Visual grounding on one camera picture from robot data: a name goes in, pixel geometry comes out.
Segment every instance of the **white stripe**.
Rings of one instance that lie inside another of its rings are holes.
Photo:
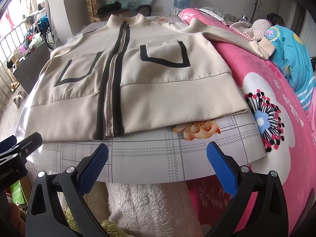
[[[309,102],[303,106],[303,109],[306,108],[310,103],[311,103],[311,100],[309,100]]]
[[[303,102],[311,95],[311,93],[313,92],[313,90],[314,90],[314,88],[312,88],[312,89],[308,92],[308,94],[306,94],[305,98],[304,98],[303,100],[301,100],[300,103],[303,103]]]
[[[313,82],[314,79],[315,79],[315,75],[313,75],[313,77],[312,77],[311,80],[309,81],[308,87],[309,87],[309,85]],[[306,89],[304,92],[299,93],[299,94],[297,95],[297,97],[300,97],[300,96],[302,96],[303,94],[306,94],[307,89]]]

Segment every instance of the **metal bolt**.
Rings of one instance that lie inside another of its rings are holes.
[[[44,175],[45,175],[45,172],[44,172],[44,171],[40,171],[40,172],[37,174],[38,177],[43,177]]]
[[[248,173],[249,172],[249,168],[247,166],[242,166],[241,167],[241,171],[244,173]]]
[[[275,171],[273,171],[273,170],[270,172],[270,174],[271,174],[273,177],[277,177],[277,172],[275,172]]]
[[[68,167],[67,169],[66,169],[66,172],[67,173],[72,173],[72,172],[74,172],[75,171],[75,168],[73,167],[73,166],[70,166],[70,167]]]

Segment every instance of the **tiled floor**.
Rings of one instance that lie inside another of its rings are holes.
[[[13,104],[13,96],[17,95],[18,91],[24,89],[21,86],[18,86],[18,88],[15,90],[14,93],[11,94],[9,99],[7,100],[7,103],[5,105],[3,114],[0,118],[0,141],[3,141],[5,138],[8,138],[9,136],[13,135],[16,124],[18,123],[20,114],[22,112],[22,109],[24,107],[25,101],[28,97],[28,94],[25,93],[24,100],[20,99],[20,106],[19,108],[16,108]]]

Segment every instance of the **pink blanket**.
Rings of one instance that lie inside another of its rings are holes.
[[[235,33],[196,9],[185,9],[179,18],[187,24],[192,18],[198,18],[207,25]],[[316,148],[308,118],[289,83],[271,61],[264,61],[229,43],[212,43],[245,95],[267,151],[267,156],[251,163],[251,168],[260,173],[278,172],[287,201],[291,233],[311,190],[316,188]],[[190,180],[187,185],[201,225],[205,225],[204,229],[213,226],[230,196],[214,176]],[[254,201],[255,196],[252,196],[238,229],[245,226]]]

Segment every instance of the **wheel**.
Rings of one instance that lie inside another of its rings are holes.
[[[55,38],[50,26],[46,29],[46,33],[44,34],[44,41],[49,49],[54,49]]]

